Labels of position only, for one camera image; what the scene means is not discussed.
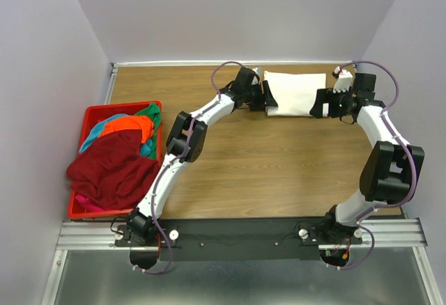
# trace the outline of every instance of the wooden tabletop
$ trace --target wooden tabletop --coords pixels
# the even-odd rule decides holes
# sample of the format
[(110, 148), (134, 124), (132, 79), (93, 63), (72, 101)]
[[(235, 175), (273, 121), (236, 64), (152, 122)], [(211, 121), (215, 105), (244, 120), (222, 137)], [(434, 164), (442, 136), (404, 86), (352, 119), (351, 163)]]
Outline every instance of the wooden tabletop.
[[(271, 72), (326, 73), (334, 65), (264, 66)], [(180, 111), (215, 96), (212, 66), (119, 68), (111, 103), (159, 100), (163, 151)], [(238, 67), (222, 68), (220, 86)], [(323, 216), (358, 186), (371, 146), (358, 125), (336, 118), (267, 117), (239, 109), (208, 129), (203, 152), (177, 182), (163, 218)], [(383, 214), (399, 214), (385, 209)]]

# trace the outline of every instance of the white towel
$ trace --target white towel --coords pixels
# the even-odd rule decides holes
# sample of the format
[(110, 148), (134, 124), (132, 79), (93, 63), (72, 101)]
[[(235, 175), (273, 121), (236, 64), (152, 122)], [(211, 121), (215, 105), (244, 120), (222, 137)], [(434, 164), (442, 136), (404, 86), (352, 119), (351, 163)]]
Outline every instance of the white towel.
[[(325, 88), (325, 74), (285, 74), (266, 72), (272, 96), (278, 107), (266, 107), (268, 116), (310, 116), (316, 92)], [(324, 104), (323, 115), (328, 112)]]

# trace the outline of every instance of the robotic arm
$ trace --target robotic arm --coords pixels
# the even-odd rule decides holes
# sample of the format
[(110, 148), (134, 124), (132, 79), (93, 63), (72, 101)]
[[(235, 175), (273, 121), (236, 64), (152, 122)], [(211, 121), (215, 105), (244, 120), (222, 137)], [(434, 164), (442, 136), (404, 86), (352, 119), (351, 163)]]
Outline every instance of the robotic arm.
[[(363, 219), (381, 208), (399, 207), (409, 201), (424, 159), (424, 151), (401, 138), (387, 116), (385, 105), (374, 99), (375, 75), (356, 73), (353, 81), (350, 72), (339, 68), (333, 75), (337, 83), (334, 88), (317, 91), (310, 114), (322, 118), (323, 105), (328, 103), (329, 117), (351, 115), (365, 131), (373, 150), (360, 176), (358, 190), (347, 201), (334, 205), (322, 223), (299, 225), (302, 242), (308, 238), (313, 242), (317, 239), (317, 244), (321, 241), (342, 243), (353, 236)], [(260, 84), (257, 70), (246, 67), (241, 67), (236, 79), (219, 89), (207, 105), (190, 114), (178, 114), (167, 139), (167, 153), (160, 172), (128, 218), (127, 226), (132, 234), (143, 240), (153, 238), (156, 232), (153, 223), (157, 224), (167, 197), (185, 167), (200, 156), (208, 127), (243, 104), (248, 104), (251, 110), (277, 106), (268, 83)]]

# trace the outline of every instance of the wall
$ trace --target wall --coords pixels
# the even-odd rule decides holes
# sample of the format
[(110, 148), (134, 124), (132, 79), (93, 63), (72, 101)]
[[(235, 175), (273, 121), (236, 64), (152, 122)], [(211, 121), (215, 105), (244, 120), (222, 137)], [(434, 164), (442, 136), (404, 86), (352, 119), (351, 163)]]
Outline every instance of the wall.
[[(419, 217), (438, 287), (446, 299), (446, 125), (444, 115), (446, 0), (396, 0), (365, 59), (379, 61), (399, 79), (401, 96), (390, 111), (400, 132), (423, 147), (426, 158), (415, 198), (406, 206)], [(368, 67), (361, 70), (370, 71)], [(390, 80), (379, 75), (378, 96), (389, 101)]]
[(79, 0), (113, 62), (348, 60), (394, 0)]
[(0, 0), (0, 304), (39, 304), (108, 59), (77, 0)]

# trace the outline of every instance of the maroon cloth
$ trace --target maroon cloth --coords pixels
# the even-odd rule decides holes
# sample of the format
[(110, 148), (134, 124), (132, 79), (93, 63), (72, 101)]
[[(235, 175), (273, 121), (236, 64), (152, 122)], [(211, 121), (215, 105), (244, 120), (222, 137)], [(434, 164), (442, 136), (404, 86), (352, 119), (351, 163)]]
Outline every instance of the maroon cloth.
[(71, 189), (109, 210), (133, 208), (146, 195), (160, 166), (139, 156), (141, 130), (97, 138), (68, 167)]

